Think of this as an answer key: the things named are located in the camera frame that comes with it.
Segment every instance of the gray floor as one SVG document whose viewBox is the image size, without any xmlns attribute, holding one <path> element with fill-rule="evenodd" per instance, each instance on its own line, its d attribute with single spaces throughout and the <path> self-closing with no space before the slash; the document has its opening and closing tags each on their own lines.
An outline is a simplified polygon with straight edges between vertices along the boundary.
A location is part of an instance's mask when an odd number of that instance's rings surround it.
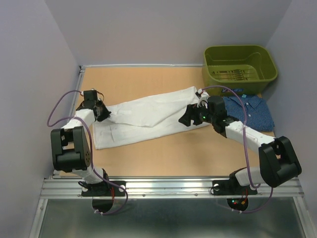
<svg viewBox="0 0 317 238">
<path fill-rule="evenodd" d="M 250 198 L 249 210 L 267 198 Z M 254 214 L 220 207 L 226 200 L 132 200 L 120 214 L 93 213 L 91 200 L 49 200 L 41 238 L 300 238 L 293 198 L 273 198 Z"/>
</svg>

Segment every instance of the shirt collar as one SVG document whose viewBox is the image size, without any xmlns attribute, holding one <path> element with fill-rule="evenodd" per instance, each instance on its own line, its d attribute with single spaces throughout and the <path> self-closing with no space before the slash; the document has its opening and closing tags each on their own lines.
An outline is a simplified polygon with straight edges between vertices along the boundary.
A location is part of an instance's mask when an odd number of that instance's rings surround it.
<svg viewBox="0 0 317 238">
<path fill-rule="evenodd" d="M 239 99 L 236 96 L 230 96 L 228 97 L 229 99 L 235 101 L 237 104 L 240 104 Z M 243 102 L 243 104 L 245 105 L 246 103 L 249 103 L 251 105 L 251 107 L 253 107 L 254 109 L 259 105 L 259 103 L 261 102 L 261 99 L 254 95 L 254 96 L 247 96 L 246 98 L 242 98 L 239 97 L 241 99 L 241 101 Z"/>
</svg>

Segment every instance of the white towel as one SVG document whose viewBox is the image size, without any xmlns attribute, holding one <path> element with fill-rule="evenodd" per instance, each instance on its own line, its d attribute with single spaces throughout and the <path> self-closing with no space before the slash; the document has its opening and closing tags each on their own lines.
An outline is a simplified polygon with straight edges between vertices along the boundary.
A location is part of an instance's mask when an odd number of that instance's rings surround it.
<svg viewBox="0 0 317 238">
<path fill-rule="evenodd" d="M 191 87 L 107 107 L 111 117 L 93 124 L 95 148 L 128 145 L 208 125 L 186 127 L 178 122 L 187 105 L 198 102 L 195 92 Z"/>
</svg>

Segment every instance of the light wood surface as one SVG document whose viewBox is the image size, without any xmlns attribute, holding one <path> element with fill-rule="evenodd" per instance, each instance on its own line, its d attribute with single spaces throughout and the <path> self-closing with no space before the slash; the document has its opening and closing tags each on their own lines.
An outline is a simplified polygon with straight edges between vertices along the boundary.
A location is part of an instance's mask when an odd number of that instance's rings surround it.
<svg viewBox="0 0 317 238">
<path fill-rule="evenodd" d="M 191 86 L 204 86 L 199 67 L 106 67 L 87 68 L 81 90 L 97 89 L 109 106 Z M 126 146 L 94 148 L 93 155 L 94 164 L 110 176 L 227 176 L 246 166 L 243 146 L 212 126 Z M 251 166 L 259 164 L 252 151 L 249 159 Z"/>
</svg>

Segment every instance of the gray wall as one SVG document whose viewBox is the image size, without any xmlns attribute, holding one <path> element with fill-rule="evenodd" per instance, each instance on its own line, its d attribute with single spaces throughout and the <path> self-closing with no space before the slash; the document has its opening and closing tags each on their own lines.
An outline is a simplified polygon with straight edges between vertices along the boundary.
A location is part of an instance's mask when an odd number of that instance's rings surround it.
<svg viewBox="0 0 317 238">
<path fill-rule="evenodd" d="M 300 176 L 317 224 L 317 1 L 293 0 L 267 48 L 279 77 L 264 93 L 277 136 L 289 137 L 303 167 Z"/>
<path fill-rule="evenodd" d="M 291 0 L 46 0 L 80 65 L 202 63 L 217 44 L 266 45 Z"/>
<path fill-rule="evenodd" d="M 44 0 L 2 1 L 0 42 L 0 237 L 24 238 L 53 170 L 46 120 L 78 65 Z"/>
</svg>

